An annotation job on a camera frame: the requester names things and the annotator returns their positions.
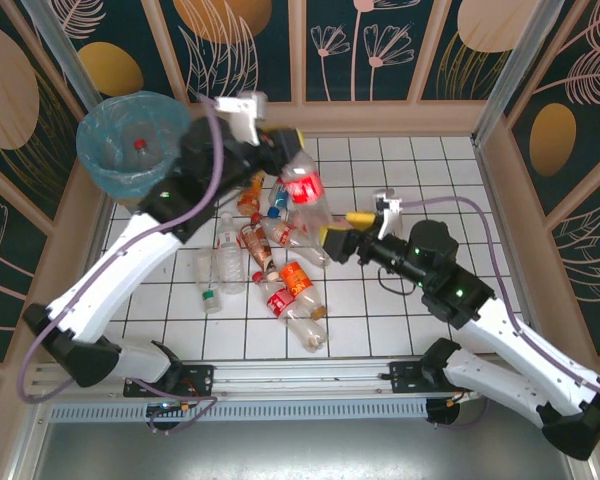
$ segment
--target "grid floor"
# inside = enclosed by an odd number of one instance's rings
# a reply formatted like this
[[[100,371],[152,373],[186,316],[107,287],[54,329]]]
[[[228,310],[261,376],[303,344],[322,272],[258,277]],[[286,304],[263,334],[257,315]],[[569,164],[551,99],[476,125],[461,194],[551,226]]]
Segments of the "grid floor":
[[[405,201],[456,194],[473,199],[491,212],[468,138],[308,138],[305,148],[318,161],[329,206],[335,215],[372,209],[372,192],[385,186],[393,187]],[[273,177],[266,179],[262,212],[269,207],[267,197],[273,181]],[[235,202],[221,208],[218,215],[224,211],[234,214],[237,228],[248,221],[239,216]],[[105,250],[120,235],[128,217],[123,207],[116,207]],[[425,218],[447,223],[451,235],[460,243],[458,263],[481,276],[499,293],[478,215],[455,202],[415,208],[403,215],[403,237],[408,238],[410,228]],[[490,213],[489,220],[494,238],[500,242]],[[448,325],[429,315],[418,291],[403,297],[383,290],[377,281],[375,265],[362,268],[352,260],[346,265],[331,263],[323,270],[293,251],[276,247],[273,255],[278,267],[298,261],[322,292],[328,316],[319,323],[329,334],[326,348],[316,353],[304,350],[282,322],[273,318],[252,282],[242,294],[221,294],[222,310],[205,316],[200,294],[193,284],[192,254],[197,248],[214,244],[217,223],[218,217],[206,223],[124,302],[107,328],[111,340],[160,340],[183,360],[421,355],[439,337],[452,338],[474,353],[491,353],[479,340],[464,338],[461,332],[451,331]],[[496,251],[514,310],[519,312],[520,304],[500,243]],[[243,255],[250,279],[258,267],[246,250]],[[412,288],[408,282],[384,271],[383,277],[390,288],[403,292]]]

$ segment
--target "trash bin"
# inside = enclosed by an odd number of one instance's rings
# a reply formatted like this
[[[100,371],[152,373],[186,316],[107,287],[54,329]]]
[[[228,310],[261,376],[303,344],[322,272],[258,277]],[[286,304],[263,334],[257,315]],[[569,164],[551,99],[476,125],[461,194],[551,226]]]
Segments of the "trash bin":
[[[165,95],[109,98],[80,122],[78,158],[96,185],[133,207],[169,171],[190,123],[187,108]]]

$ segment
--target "white bottle cap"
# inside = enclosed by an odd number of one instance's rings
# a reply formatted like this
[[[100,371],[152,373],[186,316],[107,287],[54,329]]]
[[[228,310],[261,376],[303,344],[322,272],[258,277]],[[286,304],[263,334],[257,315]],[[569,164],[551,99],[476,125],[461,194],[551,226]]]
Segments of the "white bottle cap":
[[[202,292],[202,304],[204,305],[204,313],[218,313],[220,311],[220,297],[214,290]]]

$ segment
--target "plastic bottle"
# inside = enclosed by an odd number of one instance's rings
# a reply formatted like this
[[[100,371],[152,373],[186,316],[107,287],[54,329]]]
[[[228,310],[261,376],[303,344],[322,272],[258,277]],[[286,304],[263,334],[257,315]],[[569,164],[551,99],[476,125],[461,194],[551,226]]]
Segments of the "plastic bottle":
[[[309,310],[312,319],[318,320],[327,314],[320,292],[298,262],[291,262],[280,270],[280,277],[293,297]]]
[[[284,167],[281,178],[307,226],[309,237],[320,245],[320,229],[331,225],[333,217],[316,163],[304,150],[300,150]]]
[[[225,212],[220,217],[220,227],[216,235],[216,269],[225,293],[241,293],[245,289],[244,262],[238,232],[233,225],[233,217]]]
[[[201,248],[193,253],[193,278],[202,295],[204,313],[218,313],[220,311],[220,297],[213,282],[212,250]]]
[[[278,280],[280,276],[278,275],[278,268],[273,263],[271,246],[260,224],[245,225],[240,229],[240,236],[253,259],[267,276],[267,279]]]
[[[302,217],[296,211],[287,210],[286,212],[280,212],[280,209],[277,207],[270,207],[267,212],[267,216],[269,218],[280,218],[283,222],[287,222],[294,227],[302,230],[307,233],[307,226],[302,221]]]
[[[155,165],[160,163],[160,158],[152,154],[147,148],[147,142],[144,138],[139,138],[133,142],[133,148],[136,149],[136,166],[139,172],[151,170]]]
[[[287,189],[284,187],[284,183],[282,183],[280,177],[278,177],[269,192],[269,205],[279,210],[286,210],[288,201],[289,194],[287,193]]]
[[[251,223],[260,223],[267,238],[273,240],[287,250],[289,248],[304,247],[298,248],[295,251],[314,265],[324,267],[329,263],[327,252],[321,247],[314,246],[306,233],[297,229],[290,223],[283,222],[277,218],[263,217],[259,213],[256,213],[251,217]]]
[[[264,183],[264,172],[251,177],[251,186],[247,187],[238,199],[237,209],[240,215],[250,217],[260,210],[260,192]]]
[[[269,309],[278,319],[286,322],[305,349],[315,352],[324,346],[327,332],[308,318],[309,312],[293,299],[282,282],[267,282],[261,272],[253,275],[253,281],[260,287]]]

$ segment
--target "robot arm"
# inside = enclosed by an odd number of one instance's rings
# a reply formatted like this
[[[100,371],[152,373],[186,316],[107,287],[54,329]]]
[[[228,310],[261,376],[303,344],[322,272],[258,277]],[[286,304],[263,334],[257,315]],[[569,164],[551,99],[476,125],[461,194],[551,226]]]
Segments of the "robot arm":
[[[374,261],[415,283],[422,288],[422,303],[437,319],[481,338],[521,374],[439,339],[422,358],[422,375],[434,384],[444,377],[456,387],[493,398],[540,426],[562,452],[587,459],[600,439],[600,393],[575,382],[556,365],[597,388],[600,376],[568,358],[523,322],[514,328],[493,290],[457,265],[458,243],[444,223],[417,223],[409,241],[394,235],[379,238],[379,227],[376,222],[364,230],[325,229],[323,247],[334,261],[345,263],[357,253],[360,264]]]
[[[81,387],[95,385],[109,375],[139,378],[165,392],[178,382],[182,364],[164,345],[126,341],[116,345],[103,333],[125,298],[213,216],[218,199],[245,185],[260,170],[279,175],[302,149],[296,130],[264,133],[256,127],[256,121],[264,115],[265,102],[266,97],[257,92],[216,99],[216,109],[229,113],[228,122],[219,120],[224,153],[222,177],[215,198],[198,215],[126,245],[139,234],[191,211],[205,195],[213,171],[213,142],[204,118],[192,123],[181,140],[180,157],[169,174],[142,199],[138,213],[131,217],[113,247],[65,294],[48,306],[32,304],[25,310],[24,319],[37,335],[62,318],[42,345]],[[115,263],[103,270],[114,256]],[[78,290],[82,290],[79,301],[67,311]]]

